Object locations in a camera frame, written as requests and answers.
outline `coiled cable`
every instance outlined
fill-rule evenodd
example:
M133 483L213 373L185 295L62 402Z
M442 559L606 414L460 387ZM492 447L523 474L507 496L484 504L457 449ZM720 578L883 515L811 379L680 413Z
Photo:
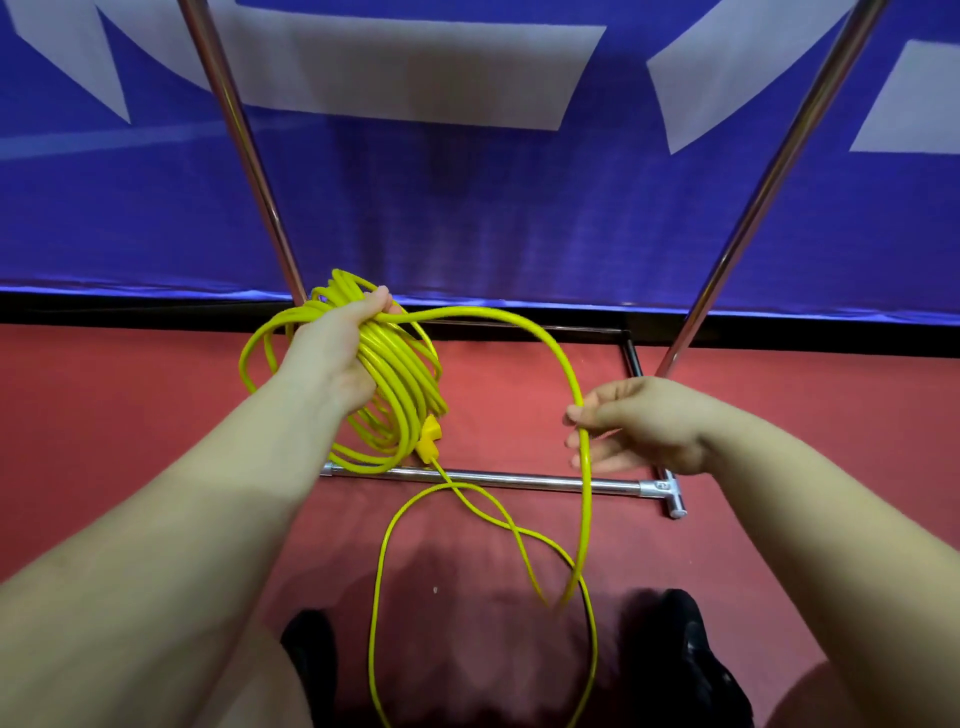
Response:
M274 332L283 328L288 337L292 337L297 325L316 321L327 311L338 306L347 305L363 298L364 289L375 290L375 286L351 273L334 270L332 278L326 287L315 288L310 300L301 306L281 311L274 318L260 327L247 342L240 354L240 377L247 388L254 392L256 385L247 373L247 362L253 348L262 343L267 363L272 373L276 373L279 364L276 360L272 344ZM395 467L405 457L410 455L420 442L424 425L428 418L441 417L446 414L447 406L440 394L439 381L443 368L437 350L420 326L422 321L451 317L475 317L493 319L506 324L523 328L541 340L554 353L564 370L566 380L570 386L570 394L574 404L583 404L583 395L577 377L573 373L566 354L552 336L542 327L532 321L517 316L509 311L481 306L444 306L416 313L408 313L402 308L402 313L380 313L360 326L360 345L357 358L370 373L376 383L376 393L372 401L363 409L351 414L348 421L357 432L360 439L373 453L360 452L339 443L334 443L330 453L330 460L343 468L360 474L385 473ZM401 324L408 324L419 338L410 334ZM580 520L580 539L577 544L576 557L570 555L556 542L543 534L528 528L517 526L503 505L486 489L472 483L455 483L446 474L435 456L427 455L428 465L435 468L445 482L426 488L410 498L396 512L387 527L380 554L377 561L376 579L373 587L373 609L371 615L370 641L368 650L368 677L373 705L380 716L384 728L390 728L390 721L380 703L376 689L374 675L374 656L376 646L376 623L379 612L380 584L383 577L384 563L387 555L387 546L396 523L404 513L417 501L441 490L452 490L464 503L471 513L486 522L513 532L520 556L531 584L540 599L547 604L547 599L540 588L540 583L534 573L533 566L527 555L523 543L523 536L537 539L556 551L570 567L570 577L567 580L563 594L558 600L564 605L573 595L574 590L580 587L587 612L587 622L590 639L590 664L587 683L583 695L577 704L568 728L572 728L587 705L590 691L596 674L598 645L596 622L593 608L590 604L587 584L583 578L584 562L587 559L591 520L591 490L590 490L590 457L589 437L584 430L580 430L580 460L583 473L583 492ZM464 491L473 491L490 501L503 517L503 521L491 516L473 504Z

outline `black shoe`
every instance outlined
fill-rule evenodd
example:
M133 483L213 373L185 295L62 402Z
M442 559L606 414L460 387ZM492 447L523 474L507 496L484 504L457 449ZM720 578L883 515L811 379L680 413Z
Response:
M337 645L330 621L320 610L304 609L287 624L280 644L300 676L315 728L333 725Z
M624 625L624 690L639 724L751 728L750 700L710 651L697 603L664 593L634 624Z

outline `red floor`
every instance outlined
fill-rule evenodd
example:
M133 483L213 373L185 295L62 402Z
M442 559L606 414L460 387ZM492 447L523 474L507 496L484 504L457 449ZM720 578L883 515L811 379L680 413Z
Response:
M189 448L244 397L243 335L0 327L0 576L83 527ZM443 343L442 461L565 473L568 401L537 344ZM623 376L614 348L565 347L585 388ZM659 351L641 350L653 369ZM934 533L960 546L960 361L694 350L678 378L804 438ZM690 515L599 497L587 568L601 630L598 692L585 724L615 722L616 640L634 590L683 587L715 651L764 724L823 662L796 611L715 484L683 480ZM415 486L324 481L303 509L262 601L280 628L304 605L329 610L345 723L370 722L365 653L375 555ZM579 503L498 493L516 520L565 546ZM564 569L535 546L548 585ZM402 522L389 555L378 674L398 723L558 723L579 688L586 633L533 599L509 534L436 495Z

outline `hand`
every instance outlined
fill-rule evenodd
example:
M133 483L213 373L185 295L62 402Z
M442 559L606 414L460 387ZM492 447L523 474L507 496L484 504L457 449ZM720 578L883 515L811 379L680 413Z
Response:
M399 312L390 291L381 285L363 301L334 308L305 324L297 330L278 376L295 381L305 396L316 393L323 397L324 404L343 419L370 401L376 388L357 359L360 325L392 308Z
M711 439L732 413L713 397L655 376L612 381L584 398L584 406L566 409L564 422L589 432L595 473L612 473L643 465L693 475L708 469ZM577 448L576 431L566 438ZM580 468L580 455L570 459Z

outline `right hand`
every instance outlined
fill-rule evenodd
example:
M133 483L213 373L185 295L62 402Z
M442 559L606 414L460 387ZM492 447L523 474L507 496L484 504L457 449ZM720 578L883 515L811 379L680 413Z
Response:
M603 384L584 397L584 406L566 409L564 422L585 429L594 441L594 473L613 473L644 465L694 475L708 470L711 442L731 413L720 400L656 376L639 376ZM566 446L576 449L576 430ZM580 455L570 459L580 468Z

